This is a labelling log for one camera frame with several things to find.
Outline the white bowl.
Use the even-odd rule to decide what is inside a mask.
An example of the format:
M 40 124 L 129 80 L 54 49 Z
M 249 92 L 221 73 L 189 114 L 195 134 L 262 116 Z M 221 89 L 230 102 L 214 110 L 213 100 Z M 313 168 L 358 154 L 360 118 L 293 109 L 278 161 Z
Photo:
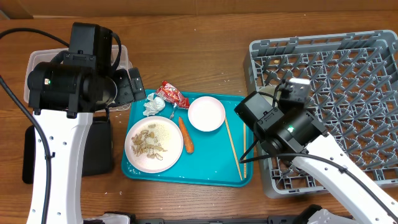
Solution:
M 267 85 L 263 88 L 261 88 L 260 90 L 258 90 L 258 92 L 263 92 L 263 93 L 267 93 L 269 95 L 274 95 L 274 90 L 275 90 L 275 86 L 274 85 Z M 262 97 L 267 100 L 268 103 L 272 103 L 273 99 L 270 96 L 266 96 L 266 95 L 262 95 Z

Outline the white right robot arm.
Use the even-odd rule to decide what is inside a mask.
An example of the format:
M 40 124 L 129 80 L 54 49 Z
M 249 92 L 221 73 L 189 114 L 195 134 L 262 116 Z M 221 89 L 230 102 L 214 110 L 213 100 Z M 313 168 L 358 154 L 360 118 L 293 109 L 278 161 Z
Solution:
M 240 163 L 276 157 L 314 177 L 358 223 L 397 223 L 397 201 L 370 179 L 340 148 L 309 111 L 272 106 L 267 93 L 254 91 L 234 111 L 254 133 L 263 155 Z

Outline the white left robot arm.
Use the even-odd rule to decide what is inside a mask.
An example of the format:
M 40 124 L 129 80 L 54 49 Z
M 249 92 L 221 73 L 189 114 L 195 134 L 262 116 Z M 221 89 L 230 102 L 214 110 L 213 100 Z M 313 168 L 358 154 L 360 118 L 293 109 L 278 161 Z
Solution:
M 83 156 L 95 112 L 146 97 L 140 76 L 131 78 L 111 55 L 118 40 L 108 28 L 76 22 L 61 59 L 29 73 L 36 133 L 29 223 L 83 222 Z

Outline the pink bowl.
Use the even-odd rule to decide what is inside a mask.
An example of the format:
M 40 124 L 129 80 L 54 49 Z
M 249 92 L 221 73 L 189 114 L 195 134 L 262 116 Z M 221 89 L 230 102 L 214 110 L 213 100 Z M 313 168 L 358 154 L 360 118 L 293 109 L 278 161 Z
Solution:
M 226 111 L 214 97 L 202 96 L 195 99 L 188 109 L 190 124 L 199 131 L 211 132 L 218 129 L 226 118 Z

